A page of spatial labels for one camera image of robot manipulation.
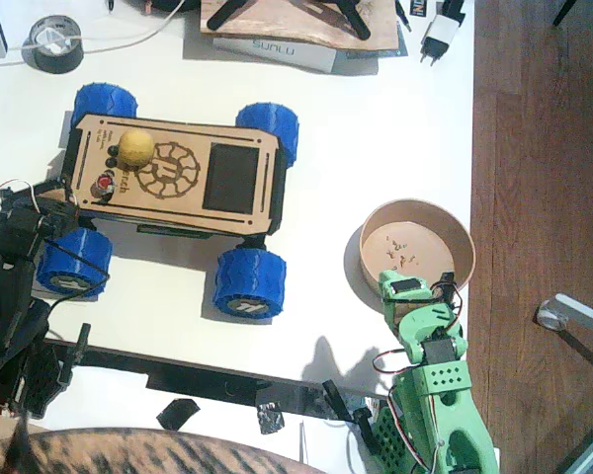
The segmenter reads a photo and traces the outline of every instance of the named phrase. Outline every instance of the power adapter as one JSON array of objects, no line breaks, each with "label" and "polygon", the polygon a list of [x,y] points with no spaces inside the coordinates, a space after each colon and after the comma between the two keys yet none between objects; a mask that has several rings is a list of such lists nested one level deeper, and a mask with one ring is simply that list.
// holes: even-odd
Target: power adapter
[{"label": "power adapter", "polygon": [[420,62],[429,56],[433,58],[432,66],[448,51],[457,30],[466,17],[466,14],[462,13],[463,5],[464,0],[446,0],[444,2],[441,13],[435,15],[435,20],[428,26],[424,40],[422,40]]}]

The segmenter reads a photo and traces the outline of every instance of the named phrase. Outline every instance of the wooden bowl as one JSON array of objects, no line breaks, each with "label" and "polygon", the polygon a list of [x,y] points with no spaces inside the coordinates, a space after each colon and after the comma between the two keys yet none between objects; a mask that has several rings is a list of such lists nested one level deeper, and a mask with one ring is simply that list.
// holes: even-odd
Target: wooden bowl
[{"label": "wooden bowl", "polygon": [[421,277],[430,285],[443,272],[455,272],[458,288],[467,285],[476,255],[462,224],[441,207],[415,199],[388,202],[365,221],[360,234],[360,263],[375,292],[383,270]]}]

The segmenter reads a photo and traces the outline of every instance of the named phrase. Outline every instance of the red button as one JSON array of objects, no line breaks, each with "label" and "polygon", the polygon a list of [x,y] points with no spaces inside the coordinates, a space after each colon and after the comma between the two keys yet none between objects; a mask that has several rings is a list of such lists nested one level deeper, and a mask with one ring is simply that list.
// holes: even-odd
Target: red button
[{"label": "red button", "polygon": [[101,175],[97,179],[97,188],[105,191],[112,184],[112,178],[108,175]]}]

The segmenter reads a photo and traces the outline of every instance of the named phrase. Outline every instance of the blue tire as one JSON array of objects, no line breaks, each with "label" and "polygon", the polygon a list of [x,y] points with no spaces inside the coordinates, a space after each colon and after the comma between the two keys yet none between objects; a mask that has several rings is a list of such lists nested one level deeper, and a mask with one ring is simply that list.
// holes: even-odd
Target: blue tire
[{"label": "blue tire", "polygon": [[[54,241],[66,250],[108,271],[112,257],[112,243],[108,238],[90,229],[78,228]],[[38,265],[38,282],[60,294],[69,294],[97,284],[105,276],[86,264],[79,262],[59,249],[44,244],[44,251]],[[105,289],[102,284],[84,296],[94,296]]]},{"label": "blue tire", "polygon": [[136,99],[125,89],[105,82],[93,82],[77,92],[70,126],[75,126],[88,112],[133,119],[137,108]]},{"label": "blue tire", "polygon": [[286,150],[288,168],[297,160],[298,117],[287,107],[272,103],[257,103],[244,107],[235,125],[257,128],[279,137]]},{"label": "blue tire", "polygon": [[233,249],[219,256],[213,304],[222,313],[272,318],[284,308],[286,262],[259,249]]}]

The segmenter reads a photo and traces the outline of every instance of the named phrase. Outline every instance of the striped fur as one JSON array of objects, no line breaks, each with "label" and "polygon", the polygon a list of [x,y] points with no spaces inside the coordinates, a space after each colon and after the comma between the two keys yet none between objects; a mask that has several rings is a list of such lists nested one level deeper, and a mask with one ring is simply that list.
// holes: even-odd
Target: striped fur
[{"label": "striped fur", "polygon": [[243,444],[156,430],[68,430],[28,436],[26,425],[19,424],[12,441],[0,441],[3,474],[317,472],[320,471]]}]

